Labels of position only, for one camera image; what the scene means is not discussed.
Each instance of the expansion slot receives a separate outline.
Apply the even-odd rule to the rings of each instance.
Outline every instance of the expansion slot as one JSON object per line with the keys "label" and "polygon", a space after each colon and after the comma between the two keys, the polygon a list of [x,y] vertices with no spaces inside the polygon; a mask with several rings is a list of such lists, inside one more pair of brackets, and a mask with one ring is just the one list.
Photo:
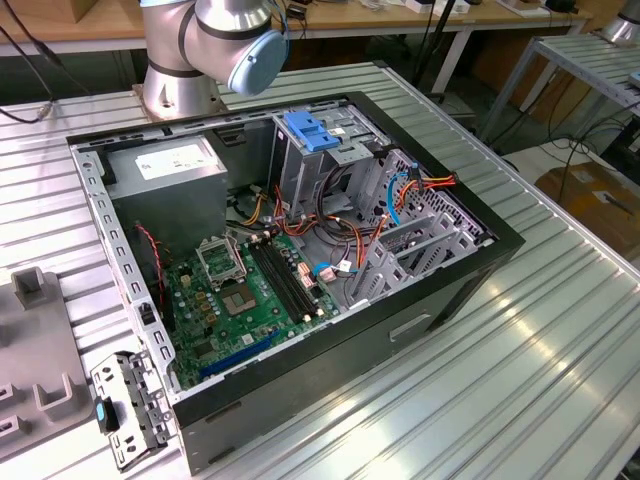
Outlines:
{"label": "expansion slot", "polygon": [[271,347],[271,341],[280,334],[279,330],[276,330],[267,338],[260,340],[258,343],[251,345],[247,348],[240,350],[239,352],[234,353],[233,355],[228,356],[227,358],[223,358],[211,365],[207,365],[204,368],[201,368],[198,373],[200,374],[200,380],[205,379],[209,375],[215,375],[216,373],[220,373],[227,368],[230,368],[234,365],[237,365],[244,360],[257,355],[260,352],[264,352],[269,347]]}
{"label": "expansion slot", "polygon": [[249,251],[291,319],[295,323],[311,320],[316,309],[276,248],[262,243],[250,245]]}

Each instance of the motherboard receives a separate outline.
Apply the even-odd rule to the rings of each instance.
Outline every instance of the motherboard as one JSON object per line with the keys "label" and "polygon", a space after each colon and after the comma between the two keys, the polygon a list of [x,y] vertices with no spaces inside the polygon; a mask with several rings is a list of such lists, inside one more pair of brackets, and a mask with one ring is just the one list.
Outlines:
{"label": "motherboard", "polygon": [[286,235],[260,244],[235,242],[209,242],[165,271],[174,371],[182,388],[340,313]]}

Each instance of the open computer tower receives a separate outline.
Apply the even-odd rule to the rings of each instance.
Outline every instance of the open computer tower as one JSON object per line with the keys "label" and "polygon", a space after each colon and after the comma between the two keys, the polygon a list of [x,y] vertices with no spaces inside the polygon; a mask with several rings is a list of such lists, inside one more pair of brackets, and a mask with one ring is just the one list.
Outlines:
{"label": "open computer tower", "polygon": [[121,471],[192,474],[452,318],[522,238],[349,93],[69,139],[140,352],[92,371]]}

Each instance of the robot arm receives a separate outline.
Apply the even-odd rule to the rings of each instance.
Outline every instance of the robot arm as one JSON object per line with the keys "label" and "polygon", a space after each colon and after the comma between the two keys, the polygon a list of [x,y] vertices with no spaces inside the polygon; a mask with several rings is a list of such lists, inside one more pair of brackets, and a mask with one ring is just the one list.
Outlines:
{"label": "robot arm", "polygon": [[149,68],[143,96],[162,119],[216,111],[211,79],[243,95],[262,92],[286,57],[268,0],[141,0]]}
{"label": "robot arm", "polygon": [[633,44],[640,30],[640,0],[627,0],[618,16],[600,35],[616,45]]}

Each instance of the slotted aluminum surface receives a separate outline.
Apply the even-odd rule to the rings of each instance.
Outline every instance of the slotted aluminum surface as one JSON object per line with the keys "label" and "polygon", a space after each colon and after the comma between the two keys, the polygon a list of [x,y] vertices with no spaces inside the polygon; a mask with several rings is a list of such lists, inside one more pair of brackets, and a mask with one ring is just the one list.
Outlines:
{"label": "slotted aluminum surface", "polygon": [[[614,478],[640,444],[639,277],[388,69],[281,74],[231,108],[363,90],[526,239],[448,325],[198,478]],[[24,116],[37,105],[13,107]],[[0,117],[0,272],[61,276],[88,372],[136,350],[72,161],[71,134],[146,120],[131,93],[65,100],[39,125]],[[124,478],[186,478],[174,439]],[[117,478],[88,422],[2,478]]]}
{"label": "slotted aluminum surface", "polygon": [[[640,102],[629,74],[640,71],[640,47],[619,47],[594,34],[542,37],[534,48],[622,107]],[[633,108],[637,115],[640,108]]]}

